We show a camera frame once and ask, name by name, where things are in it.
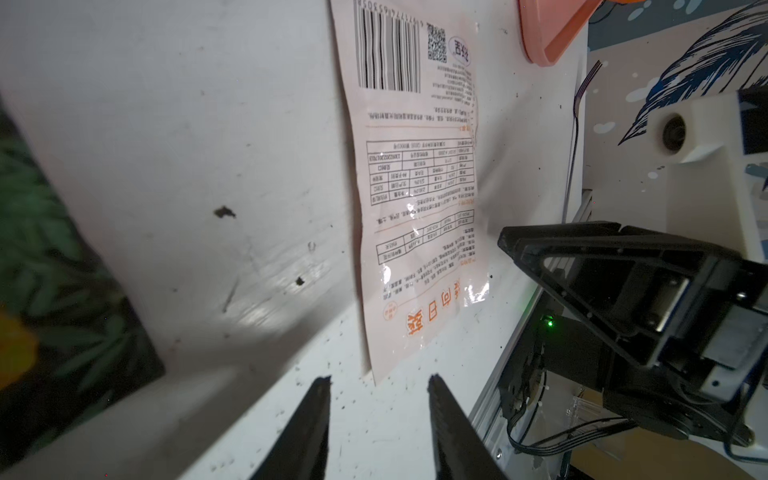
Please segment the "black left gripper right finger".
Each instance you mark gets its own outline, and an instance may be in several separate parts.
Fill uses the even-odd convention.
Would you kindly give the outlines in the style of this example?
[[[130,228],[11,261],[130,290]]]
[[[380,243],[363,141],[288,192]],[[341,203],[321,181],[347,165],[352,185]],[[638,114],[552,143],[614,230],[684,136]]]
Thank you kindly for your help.
[[[471,422],[437,374],[428,382],[437,479],[506,479]]]

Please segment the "black orange marigold seed bag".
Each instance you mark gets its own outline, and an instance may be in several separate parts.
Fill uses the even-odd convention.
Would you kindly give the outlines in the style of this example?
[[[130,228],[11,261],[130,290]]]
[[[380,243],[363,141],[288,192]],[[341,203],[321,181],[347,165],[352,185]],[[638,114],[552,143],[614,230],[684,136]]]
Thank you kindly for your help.
[[[165,368],[15,122],[1,119],[1,465],[9,468]]]

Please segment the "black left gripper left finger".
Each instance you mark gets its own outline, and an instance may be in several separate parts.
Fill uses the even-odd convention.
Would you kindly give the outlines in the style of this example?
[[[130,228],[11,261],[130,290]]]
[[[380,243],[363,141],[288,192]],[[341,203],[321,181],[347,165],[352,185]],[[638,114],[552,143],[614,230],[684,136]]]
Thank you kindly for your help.
[[[331,377],[318,377],[251,479],[324,479],[330,407]]]

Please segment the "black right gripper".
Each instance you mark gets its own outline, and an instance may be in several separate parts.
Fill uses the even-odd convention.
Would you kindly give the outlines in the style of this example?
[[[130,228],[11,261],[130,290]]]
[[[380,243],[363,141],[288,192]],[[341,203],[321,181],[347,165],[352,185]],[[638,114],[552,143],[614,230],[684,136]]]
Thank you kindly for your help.
[[[609,410],[685,440],[748,447],[746,410],[767,355],[767,266],[615,222],[502,229],[498,247],[615,357]],[[572,262],[556,273],[547,262]]]

